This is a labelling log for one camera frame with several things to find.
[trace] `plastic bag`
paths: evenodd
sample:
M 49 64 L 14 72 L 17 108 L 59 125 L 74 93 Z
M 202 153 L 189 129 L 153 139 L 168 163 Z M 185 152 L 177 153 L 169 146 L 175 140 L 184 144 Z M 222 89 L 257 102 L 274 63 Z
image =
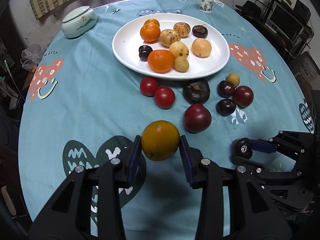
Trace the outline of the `plastic bag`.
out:
M 35 72 L 42 60 L 45 51 L 41 50 L 40 44 L 33 44 L 21 53 L 22 59 L 20 60 L 22 67 L 30 72 Z

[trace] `dark green heart print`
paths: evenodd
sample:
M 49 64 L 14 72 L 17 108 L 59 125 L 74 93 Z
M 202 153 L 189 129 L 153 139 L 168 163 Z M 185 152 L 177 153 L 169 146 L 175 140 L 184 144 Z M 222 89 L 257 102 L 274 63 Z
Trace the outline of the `dark green heart print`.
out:
M 303 101 L 304 101 L 304 104 L 299 104 L 299 112 L 300 112 L 303 124 L 309 130 L 310 133 L 314 133 L 315 127 L 313 125 L 308 104 L 305 99 L 303 99 Z
M 133 142 L 124 136 L 113 136 L 104 142 L 96 156 L 94 156 L 89 149 L 81 142 L 71 140 L 68 141 L 63 149 L 62 163 L 63 169 L 68 176 L 71 171 L 78 165 L 85 166 L 86 169 L 96 168 L 103 165 L 112 158 L 121 156 L 130 150 Z M 144 156 L 141 154 L 138 172 L 134 184 L 130 189 L 119 189 L 120 205 L 126 205 L 142 188 L 146 178 L 147 163 Z M 98 188 L 93 187 L 92 201 L 91 201 L 91 218 L 97 224 L 97 202 L 98 202 Z

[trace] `monitor screen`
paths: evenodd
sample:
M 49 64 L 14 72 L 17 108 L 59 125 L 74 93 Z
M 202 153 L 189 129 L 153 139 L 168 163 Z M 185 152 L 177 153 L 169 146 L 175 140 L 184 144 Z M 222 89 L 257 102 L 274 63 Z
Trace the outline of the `monitor screen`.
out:
M 276 25 L 290 40 L 293 40 L 296 33 L 300 33 L 302 26 L 287 11 L 276 5 L 273 10 L 270 21 Z

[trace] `jar lid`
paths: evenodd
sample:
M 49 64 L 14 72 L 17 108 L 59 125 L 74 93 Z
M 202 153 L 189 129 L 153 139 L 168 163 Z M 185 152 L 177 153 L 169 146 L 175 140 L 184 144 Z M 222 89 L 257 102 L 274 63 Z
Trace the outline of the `jar lid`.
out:
M 64 19 L 62 20 L 63 23 L 66 23 L 68 21 L 71 21 L 75 18 L 77 18 L 78 16 L 84 14 L 87 10 L 89 10 L 90 6 L 81 6 L 78 7 L 76 9 L 74 9 L 73 11 L 69 12 Z

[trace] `tangerine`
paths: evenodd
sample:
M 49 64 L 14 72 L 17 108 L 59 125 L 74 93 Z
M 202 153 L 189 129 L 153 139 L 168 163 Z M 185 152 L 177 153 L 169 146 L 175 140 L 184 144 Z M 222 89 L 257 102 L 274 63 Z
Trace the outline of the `tangerine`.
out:
M 148 56 L 148 64 L 156 72 L 167 72 L 174 66 L 174 55 L 166 49 L 154 50 Z
M 144 129 L 141 136 L 143 152 L 153 161 L 162 161 L 173 156 L 179 143 L 178 129 L 167 121 L 152 122 Z
M 143 25 L 140 30 L 140 36 L 146 42 L 156 41 L 159 38 L 160 33 L 160 27 L 154 23 Z
M 149 24 L 149 23 L 154 23 L 156 25 L 158 25 L 160 27 L 160 22 L 156 19 L 149 19 L 149 20 L 146 20 L 146 22 L 143 24 L 143 25 L 146 25 L 146 24 Z

